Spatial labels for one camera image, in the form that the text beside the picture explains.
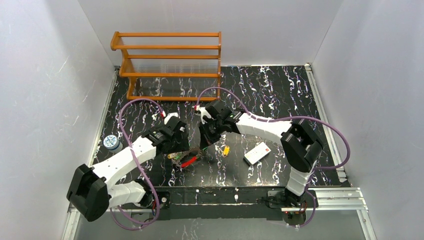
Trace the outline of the yellow tagged key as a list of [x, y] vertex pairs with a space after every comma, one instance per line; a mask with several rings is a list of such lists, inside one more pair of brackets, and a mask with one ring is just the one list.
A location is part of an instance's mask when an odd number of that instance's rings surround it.
[[221, 156], [225, 158], [229, 155], [229, 153], [230, 153], [230, 147], [226, 145], [221, 152]]

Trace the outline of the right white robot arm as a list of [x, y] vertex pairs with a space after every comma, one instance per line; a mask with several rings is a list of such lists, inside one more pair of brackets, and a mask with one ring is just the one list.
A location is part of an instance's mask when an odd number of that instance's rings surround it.
[[200, 115], [201, 149], [215, 144], [223, 133], [252, 135], [279, 144], [291, 167], [286, 191], [297, 197], [304, 194], [324, 148], [321, 139], [304, 119], [262, 118], [244, 109], [230, 109], [218, 99], [205, 107], [197, 105], [194, 110]]

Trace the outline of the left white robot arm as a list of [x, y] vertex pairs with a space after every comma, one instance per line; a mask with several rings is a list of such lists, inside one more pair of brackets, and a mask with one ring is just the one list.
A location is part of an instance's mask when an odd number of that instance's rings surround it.
[[119, 184], [121, 177], [156, 156], [189, 150], [187, 124], [176, 116], [142, 133], [133, 143], [112, 157], [93, 166], [76, 168], [66, 198], [93, 222], [109, 208], [128, 203], [140, 204], [148, 193], [148, 184], [134, 180]]

